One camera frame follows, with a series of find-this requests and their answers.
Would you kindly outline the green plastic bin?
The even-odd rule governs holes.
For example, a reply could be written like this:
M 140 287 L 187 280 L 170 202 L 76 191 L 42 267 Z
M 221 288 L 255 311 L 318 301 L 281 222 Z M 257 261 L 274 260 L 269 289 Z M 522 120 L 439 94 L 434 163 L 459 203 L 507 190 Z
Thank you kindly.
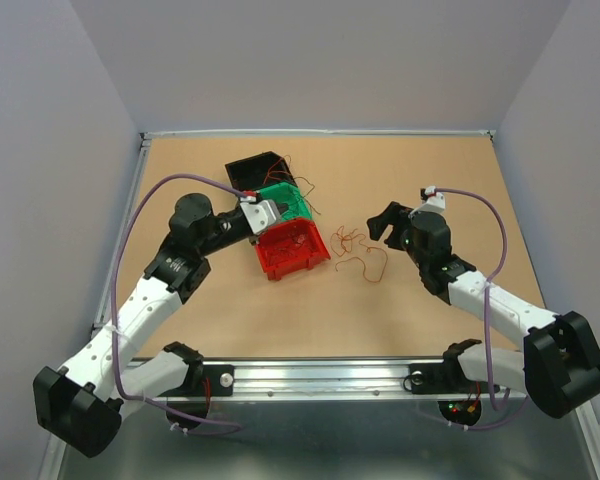
M 289 210 L 284 214 L 284 221 L 296 218 L 312 219 L 308 204 L 304 200 L 300 190 L 287 182 L 274 183 L 259 190 L 263 199 L 271 199 L 276 202 L 286 202 Z

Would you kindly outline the red plastic bin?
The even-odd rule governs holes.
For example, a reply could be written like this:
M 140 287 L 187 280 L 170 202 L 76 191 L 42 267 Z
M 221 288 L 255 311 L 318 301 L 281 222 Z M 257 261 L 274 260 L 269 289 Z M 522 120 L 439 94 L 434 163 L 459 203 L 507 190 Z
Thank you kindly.
M 267 230 L 255 251 L 267 279 L 279 281 L 300 270 L 311 270 L 331 258 L 316 224 L 298 217 Z

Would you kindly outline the black plastic bin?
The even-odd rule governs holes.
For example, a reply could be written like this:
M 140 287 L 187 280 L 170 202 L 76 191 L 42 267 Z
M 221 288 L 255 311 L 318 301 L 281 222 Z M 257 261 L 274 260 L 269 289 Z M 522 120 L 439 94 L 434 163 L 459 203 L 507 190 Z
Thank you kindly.
M 263 152 L 225 165 L 231 186 L 241 191 L 256 191 L 274 183 L 296 182 L 284 157 Z

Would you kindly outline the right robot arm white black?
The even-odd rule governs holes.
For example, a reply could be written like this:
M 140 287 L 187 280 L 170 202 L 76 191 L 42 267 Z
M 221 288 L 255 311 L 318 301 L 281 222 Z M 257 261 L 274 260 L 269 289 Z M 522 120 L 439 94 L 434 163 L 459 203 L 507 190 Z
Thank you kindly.
M 423 372 L 419 391 L 442 381 L 452 390 L 475 382 L 526 395 L 544 414 L 562 418 L 600 394 L 600 347 L 588 320 L 554 313 L 495 285 L 452 250 L 437 207 L 390 203 L 366 222 L 372 240 L 406 252 L 425 289 L 494 328 L 515 350 L 469 339 L 449 346 L 438 373 Z

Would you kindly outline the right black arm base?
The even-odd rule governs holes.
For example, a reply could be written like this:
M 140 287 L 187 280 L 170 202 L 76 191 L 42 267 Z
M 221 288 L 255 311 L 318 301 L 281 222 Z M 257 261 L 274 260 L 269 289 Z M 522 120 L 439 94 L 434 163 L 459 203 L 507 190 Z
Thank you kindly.
M 482 341 L 477 339 L 452 343 L 439 361 L 411 363 L 409 373 L 403 379 L 403 388 L 416 395 L 469 394 L 475 393 L 477 388 L 486 391 L 487 382 L 469 380 L 458 360 L 469 347 L 481 344 Z

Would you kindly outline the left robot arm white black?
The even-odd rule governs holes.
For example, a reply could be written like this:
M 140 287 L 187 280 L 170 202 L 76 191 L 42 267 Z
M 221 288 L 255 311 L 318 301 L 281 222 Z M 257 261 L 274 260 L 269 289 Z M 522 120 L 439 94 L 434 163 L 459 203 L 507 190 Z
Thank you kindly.
M 122 422 L 162 393 L 195 392 L 204 370 L 201 355 L 174 342 L 136 369 L 127 366 L 153 332 L 191 298 L 211 271 L 209 255 L 279 224 L 288 207 L 248 195 L 228 212 L 214 213 L 201 193 L 182 196 L 169 231 L 129 298 L 60 367 L 34 378 L 37 421 L 87 458 L 101 454 Z

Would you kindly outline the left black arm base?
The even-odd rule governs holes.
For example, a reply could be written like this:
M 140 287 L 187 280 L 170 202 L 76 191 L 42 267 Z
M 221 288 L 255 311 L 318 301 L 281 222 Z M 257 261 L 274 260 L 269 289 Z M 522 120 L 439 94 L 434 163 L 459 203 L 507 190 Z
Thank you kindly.
M 208 363 L 197 350 L 180 343 L 172 342 L 162 349 L 175 355 L 186 366 L 182 380 L 168 380 L 168 389 L 161 396 L 180 397 L 230 397 L 233 395 L 235 366 L 230 363 Z

